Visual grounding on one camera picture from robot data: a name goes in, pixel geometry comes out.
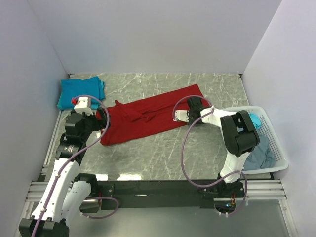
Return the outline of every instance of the laundry basket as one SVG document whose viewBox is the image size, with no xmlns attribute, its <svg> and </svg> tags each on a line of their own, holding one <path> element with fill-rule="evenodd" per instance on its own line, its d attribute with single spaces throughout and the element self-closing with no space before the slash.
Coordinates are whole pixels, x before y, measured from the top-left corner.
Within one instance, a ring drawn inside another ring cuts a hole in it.
<svg viewBox="0 0 316 237">
<path fill-rule="evenodd" d="M 259 132 L 269 139 L 269 147 L 270 150 L 273 151 L 276 157 L 276 164 L 273 168 L 267 168 L 267 169 L 256 169 L 256 170 L 247 170 L 243 171 L 245 174 L 261 174 L 261 173 L 270 173 L 270 172 L 276 172 L 279 170 L 286 169 L 288 167 L 288 161 L 285 157 L 285 154 L 282 150 L 282 147 L 280 145 L 280 141 L 277 138 L 277 135 L 272 127 L 272 124 L 264 111 L 261 107 L 258 106 L 240 106 L 240 107 L 231 107 L 223 109 L 226 111 L 233 111 L 238 112 L 241 110 L 246 110 L 248 113 L 254 113 L 256 114 L 260 121 L 261 121 L 261 128 L 259 129 Z"/>
</svg>

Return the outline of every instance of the red garment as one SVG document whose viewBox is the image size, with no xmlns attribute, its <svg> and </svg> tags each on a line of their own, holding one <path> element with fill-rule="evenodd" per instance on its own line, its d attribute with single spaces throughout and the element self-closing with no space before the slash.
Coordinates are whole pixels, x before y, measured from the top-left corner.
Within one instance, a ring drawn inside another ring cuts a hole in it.
<svg viewBox="0 0 316 237">
<path fill-rule="evenodd" d="M 115 106 L 108 108 L 111 127 L 102 137 L 101 144 L 127 142 L 186 125 L 185 122 L 172 120 L 172 109 L 188 95 L 202 96 L 197 84 L 127 104 L 116 100 Z M 187 100 L 183 100 L 176 109 L 188 110 Z"/>
</svg>

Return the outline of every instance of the cable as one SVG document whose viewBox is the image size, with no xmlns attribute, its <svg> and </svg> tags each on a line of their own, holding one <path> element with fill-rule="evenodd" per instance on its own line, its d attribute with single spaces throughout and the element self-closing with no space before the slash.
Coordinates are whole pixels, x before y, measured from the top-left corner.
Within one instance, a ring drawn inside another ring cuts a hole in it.
<svg viewBox="0 0 316 237">
<path fill-rule="evenodd" d="M 109 216 L 112 216 L 119 208 L 119 201 L 113 197 L 92 197 L 92 198 L 87 198 L 86 200 L 100 200 L 100 199 L 107 199 L 107 200 L 113 200 L 116 202 L 117 206 L 116 208 L 114 209 L 114 211 L 112 211 L 110 214 L 106 215 L 106 216 L 89 216 L 85 213 L 82 213 L 83 216 L 89 218 L 89 219 L 104 219 L 104 218 L 107 218 Z"/>
<path fill-rule="evenodd" d="M 33 232 L 32 232 L 31 237 L 35 237 L 36 230 L 38 229 L 39 224 L 40 224 L 40 221 L 42 220 L 42 218 L 43 218 L 43 216 L 44 216 L 45 210 L 47 209 L 47 206 L 48 206 L 48 204 L 49 204 L 49 201 L 50 201 L 50 199 L 51 199 L 51 197 L 52 197 L 52 195 L 53 195 L 53 192 L 54 192 L 54 190 L 55 190 L 55 187 L 56 187 L 58 178 L 60 177 L 60 175 L 61 175 L 62 171 L 64 170 L 64 168 L 65 168 L 65 167 L 67 166 L 67 164 L 69 164 L 77 155 L 79 155 L 80 153 L 84 152 L 85 150 L 87 150 L 88 148 L 90 148 L 90 147 L 92 147 L 94 144 L 96 144 L 98 141 L 100 141 L 101 138 L 105 135 L 106 131 L 107 131 L 108 128 L 109 128 L 109 124 L 110 124 L 109 111 L 108 111 L 107 107 L 102 103 L 102 101 L 100 101 L 99 99 L 97 99 L 97 98 L 95 98 L 94 96 L 91 96 L 91 95 L 79 95 L 79 96 L 76 96 L 75 99 L 78 99 L 79 97 L 89 97 L 89 98 L 94 99 L 94 100 L 96 100 L 97 102 L 99 102 L 100 105 L 102 105 L 102 107 L 104 108 L 104 111 L 105 111 L 105 113 L 106 113 L 106 115 L 107 115 L 107 124 L 106 124 L 106 126 L 105 126 L 105 128 L 104 128 L 103 133 L 101 134 L 101 136 L 100 136 L 98 139 L 96 139 L 94 142 L 92 142 L 89 146 L 87 146 L 87 147 L 81 149 L 80 151 L 76 152 L 75 154 L 73 154 L 73 155 L 61 166 L 61 168 L 59 169 L 59 171 L 58 171 L 58 173 L 57 173 L 57 175 L 56 175 L 56 177 L 55 177 L 55 179 L 54 179 L 54 182 L 53 182 L 53 184 L 52 184 L 52 186 L 51 186 L 51 189 L 50 189 L 50 191 L 49 191 L 49 193 L 48 193 L 47 199 L 46 199 L 46 201 L 45 201 L 45 203 L 44 203 L 44 205 L 43 205 L 43 210 L 40 212 L 39 218 L 38 218 L 38 220 L 37 220 L 36 223 L 35 223 L 35 226 L 34 226 L 34 229 L 33 229 Z"/>
<path fill-rule="evenodd" d="M 189 96 L 183 97 L 183 98 L 182 98 L 181 100 L 179 100 L 179 101 L 176 103 L 176 105 L 173 107 L 173 111 L 172 111 L 172 116 L 173 116 L 173 118 L 175 117 L 175 109 L 176 109 L 176 106 L 177 106 L 182 100 L 184 100 L 184 99 L 186 99 L 186 98 L 190 98 L 190 97 L 198 97 L 198 98 L 201 98 L 201 99 L 206 100 L 206 101 L 209 103 L 209 105 L 212 106 L 213 109 L 212 109 L 211 112 L 206 113 L 205 115 L 202 115 L 202 116 L 199 117 L 197 120 L 195 120 L 195 121 L 190 125 L 190 127 L 189 127 L 189 129 L 188 129 L 188 131 L 187 131 L 187 133 L 186 133 L 186 135 L 185 135 L 185 137 L 184 137 L 184 139 L 183 139 L 182 147 L 181 147 L 181 152 L 180 152 L 180 163 L 181 163 L 182 172 L 183 172 L 184 176 L 186 177 L 187 181 L 188 181 L 190 184 L 192 184 L 192 185 L 194 185 L 194 186 L 196 186 L 196 187 L 198 187 L 198 188 L 209 188 L 209 187 L 212 187 L 212 186 L 217 185 L 218 183 L 222 182 L 225 178 L 229 177 L 230 175 L 236 174 L 236 173 L 240 173 L 240 174 L 244 177 L 244 179 L 245 179 L 245 195 L 244 195 L 244 197 L 243 197 L 243 200 L 242 200 L 241 204 L 235 209 L 235 211 L 233 211 L 233 212 L 231 212 L 231 213 L 228 214 L 228 215 L 232 215 L 232 214 L 234 214 L 236 211 L 239 210 L 239 208 L 240 208 L 241 205 L 245 202 L 246 197 L 247 197 L 247 178 L 246 178 L 246 176 L 245 176 L 245 174 L 244 174 L 243 172 L 236 170 L 236 171 L 233 171 L 233 172 L 230 172 L 230 173 L 226 174 L 226 175 L 223 176 L 222 178 L 216 180 L 214 183 L 206 184 L 206 185 L 201 185 L 201 184 L 196 184 L 195 182 L 193 182 L 193 181 L 189 178 L 188 174 L 186 173 L 186 171 L 185 171 L 185 169 L 184 169 L 184 162 L 183 162 L 184 146 L 185 146 L 185 143 L 186 143 L 186 141 L 187 141 L 187 138 L 188 138 L 188 136 L 189 136 L 189 133 L 190 133 L 191 129 L 194 127 L 194 125 L 195 125 L 197 122 L 199 122 L 200 120 L 202 120 L 202 118 L 204 118 L 204 117 L 206 117 L 206 116 L 208 116 L 208 115 L 210 115 L 210 114 L 212 114 L 212 113 L 214 112 L 214 107 L 213 107 L 213 105 L 212 105 L 212 103 L 210 102 L 209 99 L 204 98 L 203 96 L 199 96 L 199 95 L 189 95 Z"/>
</svg>

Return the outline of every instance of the wall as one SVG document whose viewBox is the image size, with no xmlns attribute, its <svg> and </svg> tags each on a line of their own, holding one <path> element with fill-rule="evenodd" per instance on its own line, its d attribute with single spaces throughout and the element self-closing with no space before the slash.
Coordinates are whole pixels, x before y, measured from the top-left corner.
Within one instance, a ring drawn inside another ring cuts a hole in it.
<svg viewBox="0 0 316 237">
<path fill-rule="evenodd" d="M 315 236 L 316 1 L 283 0 L 242 77 L 290 161 L 279 174 L 300 236 Z"/>
<path fill-rule="evenodd" d="M 41 170 L 66 77 L 26 0 L 0 0 L 0 222 L 13 236 Z"/>
<path fill-rule="evenodd" d="M 68 73 L 243 73 L 281 0 L 28 0 Z"/>
</svg>

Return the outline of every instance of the purple cable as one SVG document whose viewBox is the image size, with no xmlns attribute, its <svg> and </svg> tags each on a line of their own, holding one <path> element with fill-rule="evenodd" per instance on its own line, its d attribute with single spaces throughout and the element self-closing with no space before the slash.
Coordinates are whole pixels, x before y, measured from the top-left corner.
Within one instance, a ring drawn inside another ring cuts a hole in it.
<svg viewBox="0 0 316 237">
<path fill-rule="evenodd" d="M 179 101 L 176 103 L 176 105 L 173 107 L 173 111 L 172 111 L 173 118 L 174 118 L 174 116 L 175 116 L 175 109 L 176 109 L 176 106 L 177 106 L 182 100 L 184 100 L 184 99 L 186 99 L 186 98 L 190 98 L 190 97 L 198 97 L 198 98 L 204 99 L 204 100 L 206 100 L 206 101 L 209 103 L 210 106 L 212 106 L 212 103 L 210 102 L 210 100 L 208 100 L 208 99 L 206 99 L 206 98 L 204 98 L 204 97 L 202 97 L 202 96 L 199 96 L 199 95 L 189 95 L 189 96 L 185 96 L 185 97 L 183 97 L 181 100 L 179 100 Z M 230 172 L 230 173 L 226 174 L 226 175 L 223 176 L 222 178 L 216 180 L 214 183 L 206 184 L 206 185 L 201 185 L 201 184 L 196 184 L 195 182 L 193 182 L 193 181 L 189 178 L 188 174 L 186 173 L 186 171 L 185 171 L 185 169 L 184 169 L 184 162 L 183 162 L 184 146 L 185 146 L 185 143 L 186 143 L 186 141 L 187 141 L 187 138 L 188 138 L 188 136 L 189 136 L 189 133 L 190 133 L 191 129 L 192 129 L 192 128 L 194 127 L 194 125 L 195 125 L 197 122 L 199 122 L 202 118 L 204 118 L 204 117 L 206 117 L 206 116 L 212 114 L 213 112 L 214 112 L 214 109 L 212 109 L 211 112 L 206 113 L 205 115 L 199 117 L 199 118 L 198 118 L 197 120 L 195 120 L 195 121 L 191 124 L 191 126 L 189 127 L 189 129 L 188 129 L 188 131 L 187 131 L 187 133 L 186 133 L 186 135 L 185 135 L 185 137 L 184 137 L 184 139 L 183 139 L 182 147 L 181 147 L 181 153 L 180 153 L 181 169 L 182 169 L 182 172 L 183 172 L 184 176 L 186 177 L 187 181 L 188 181 L 190 184 L 192 184 L 192 185 L 194 185 L 194 186 L 196 186 L 196 187 L 198 187 L 198 188 L 209 188 L 209 187 L 212 187 L 212 186 L 214 186 L 214 185 L 216 185 L 216 184 L 222 182 L 225 178 L 229 177 L 229 176 L 232 175 L 232 174 L 241 173 L 242 176 L 243 176 L 244 179 L 245 179 L 245 195 L 244 195 L 244 197 L 243 197 L 243 200 L 242 200 L 241 204 L 235 209 L 235 211 L 233 211 L 233 212 L 231 212 L 231 213 L 228 214 L 228 215 L 232 215 L 233 213 L 235 213 L 236 211 L 238 211 L 238 210 L 240 209 L 240 207 L 241 207 L 242 204 L 245 202 L 246 197 L 247 197 L 247 178 L 246 178 L 246 176 L 245 176 L 245 174 L 244 174 L 243 172 L 236 170 L 236 171 L 233 171 L 233 172 Z"/>
<path fill-rule="evenodd" d="M 87 150 L 88 148 L 90 148 L 90 147 L 92 147 L 94 144 L 96 144 L 98 141 L 100 141 L 101 138 L 105 135 L 106 131 L 107 131 L 108 128 L 109 128 L 109 124 L 110 124 L 109 111 L 108 111 L 107 107 L 105 107 L 105 105 L 102 103 L 102 101 L 100 101 L 99 99 L 97 99 L 97 98 L 95 98 L 94 96 L 91 96 L 91 95 L 79 95 L 79 96 L 76 96 L 75 99 L 78 99 L 79 97 L 89 97 L 89 98 L 94 99 L 94 100 L 96 100 L 97 102 L 99 102 L 100 105 L 102 105 L 102 107 L 104 108 L 104 111 L 105 111 L 105 113 L 106 113 L 106 115 L 107 115 L 107 124 L 106 124 L 106 126 L 105 126 L 105 128 L 104 128 L 103 133 L 101 134 L 101 136 L 100 136 L 98 139 L 96 139 L 94 142 L 92 142 L 89 146 L 87 146 L 87 147 L 81 149 L 80 151 L 76 152 L 75 154 L 73 154 L 73 155 L 63 164 L 63 166 L 61 166 L 61 168 L 59 169 L 59 171 L 58 171 L 58 173 L 57 173 L 58 176 L 55 177 L 54 182 L 53 182 L 53 184 L 52 184 L 52 186 L 51 186 L 51 189 L 50 189 L 50 191 L 49 191 L 49 193 L 48 193 L 47 199 L 46 199 L 46 201 L 45 201 L 45 203 L 44 203 L 44 205 L 43 205 L 43 208 L 44 208 L 44 209 L 47 209 L 47 206 L 48 206 L 48 204 L 49 204 L 49 201 L 50 201 L 50 199 L 51 199 L 51 196 L 53 195 L 54 189 L 55 189 L 55 187 L 56 187 L 58 178 L 59 178 L 60 174 L 62 173 L 62 171 L 64 170 L 64 168 L 67 166 L 67 164 L 69 164 L 77 155 L 79 155 L 80 153 L 84 152 L 85 150 Z M 36 230 L 37 230 L 38 227 L 39 227 L 40 221 L 42 220 L 42 218 L 43 218 L 43 216 L 44 216 L 44 213 L 45 213 L 45 211 L 41 211 L 41 212 L 40 212 L 39 218 L 38 218 L 38 220 L 37 220 L 36 223 L 35 223 L 35 226 L 34 226 L 34 229 L 33 229 L 32 236 L 31 236 L 31 237 L 35 237 Z"/>
<path fill-rule="evenodd" d="M 109 216 L 112 216 L 119 208 L 119 201 L 113 197 L 92 197 L 92 198 L 87 198 L 86 200 L 101 200 L 101 199 L 107 199 L 107 200 L 113 200 L 116 202 L 117 206 L 116 208 L 114 209 L 114 211 L 112 211 L 110 214 L 106 215 L 106 216 L 89 216 L 85 213 L 83 213 L 82 215 L 89 218 L 89 219 L 104 219 L 104 218 L 107 218 Z"/>
</svg>

